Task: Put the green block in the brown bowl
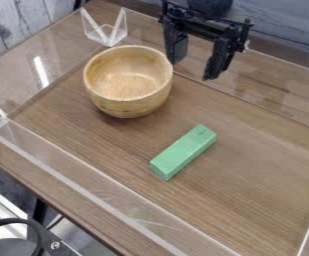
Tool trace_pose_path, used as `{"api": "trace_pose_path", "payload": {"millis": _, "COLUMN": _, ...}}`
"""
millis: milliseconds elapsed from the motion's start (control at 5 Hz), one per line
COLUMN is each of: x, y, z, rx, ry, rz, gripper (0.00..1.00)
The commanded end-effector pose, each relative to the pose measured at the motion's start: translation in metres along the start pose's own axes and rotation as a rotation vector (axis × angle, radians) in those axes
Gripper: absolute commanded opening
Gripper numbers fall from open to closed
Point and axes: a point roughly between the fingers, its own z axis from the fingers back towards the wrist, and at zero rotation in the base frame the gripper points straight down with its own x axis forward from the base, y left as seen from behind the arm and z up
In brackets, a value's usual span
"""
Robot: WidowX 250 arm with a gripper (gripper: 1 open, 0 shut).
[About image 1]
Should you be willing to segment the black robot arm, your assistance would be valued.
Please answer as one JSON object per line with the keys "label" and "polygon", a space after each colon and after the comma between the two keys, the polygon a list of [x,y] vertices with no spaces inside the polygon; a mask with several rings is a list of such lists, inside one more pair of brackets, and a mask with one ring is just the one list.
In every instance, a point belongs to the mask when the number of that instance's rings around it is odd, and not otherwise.
{"label": "black robot arm", "polygon": [[228,70],[237,52],[249,45],[249,31],[254,26],[228,18],[233,0],[162,0],[160,23],[164,29],[166,57],[173,65],[188,56],[189,36],[213,43],[206,61],[204,80],[214,80]]}

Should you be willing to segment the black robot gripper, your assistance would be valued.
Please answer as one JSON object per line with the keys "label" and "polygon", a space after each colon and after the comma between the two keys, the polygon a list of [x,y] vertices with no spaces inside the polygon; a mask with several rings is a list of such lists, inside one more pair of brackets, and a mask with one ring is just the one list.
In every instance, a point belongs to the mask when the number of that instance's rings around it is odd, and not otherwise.
{"label": "black robot gripper", "polygon": [[234,51],[244,52],[249,44],[253,23],[249,18],[228,17],[234,0],[162,0],[160,22],[164,28],[166,56],[173,65],[188,55],[192,34],[214,42],[204,80],[214,80],[228,70]]}

